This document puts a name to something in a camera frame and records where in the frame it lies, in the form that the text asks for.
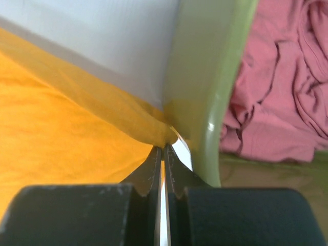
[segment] orange cloth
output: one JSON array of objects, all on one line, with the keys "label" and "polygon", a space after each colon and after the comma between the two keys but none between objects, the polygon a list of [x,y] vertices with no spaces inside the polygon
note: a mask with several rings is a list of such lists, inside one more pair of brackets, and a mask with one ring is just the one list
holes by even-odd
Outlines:
[{"label": "orange cloth", "polygon": [[[93,97],[99,89],[108,98]],[[152,145],[175,141],[159,119],[145,102],[0,29],[0,218],[27,185],[120,182]]]}]

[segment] pink fabric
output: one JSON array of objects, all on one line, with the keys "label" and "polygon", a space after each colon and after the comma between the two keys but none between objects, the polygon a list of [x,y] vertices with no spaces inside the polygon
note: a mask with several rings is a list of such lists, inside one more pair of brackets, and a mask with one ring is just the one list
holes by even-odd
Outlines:
[{"label": "pink fabric", "polygon": [[260,0],[220,147],[266,161],[328,149],[328,0]]}]

